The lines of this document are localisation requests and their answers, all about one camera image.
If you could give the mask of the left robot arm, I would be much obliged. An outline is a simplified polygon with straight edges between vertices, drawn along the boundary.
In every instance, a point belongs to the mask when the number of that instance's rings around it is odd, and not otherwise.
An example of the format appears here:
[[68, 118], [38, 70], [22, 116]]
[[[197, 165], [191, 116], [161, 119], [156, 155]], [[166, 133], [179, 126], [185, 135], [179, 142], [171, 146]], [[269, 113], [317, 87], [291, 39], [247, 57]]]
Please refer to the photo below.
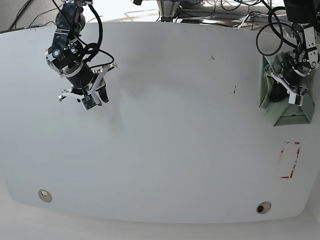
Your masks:
[[312, 95], [314, 72], [320, 67], [316, 35], [320, 14], [312, 0], [286, 0], [268, 9], [266, 28], [279, 38], [277, 49], [262, 55], [260, 104], [288, 103], [301, 106]]

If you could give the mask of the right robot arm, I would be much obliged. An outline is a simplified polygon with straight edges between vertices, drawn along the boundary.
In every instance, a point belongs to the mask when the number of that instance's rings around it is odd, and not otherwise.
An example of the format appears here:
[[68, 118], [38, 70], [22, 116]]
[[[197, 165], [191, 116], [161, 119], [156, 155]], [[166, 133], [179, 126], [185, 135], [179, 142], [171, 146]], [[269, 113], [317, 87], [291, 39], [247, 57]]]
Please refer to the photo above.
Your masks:
[[[97, 19], [97, 42], [81, 39], [86, 19], [83, 7], [88, 6]], [[62, 90], [58, 99], [76, 99], [85, 110], [109, 102], [104, 76], [114, 68], [114, 57], [101, 49], [103, 24], [91, 0], [65, 0], [57, 8], [56, 30], [51, 46], [45, 52], [48, 66], [66, 78], [70, 89]]]

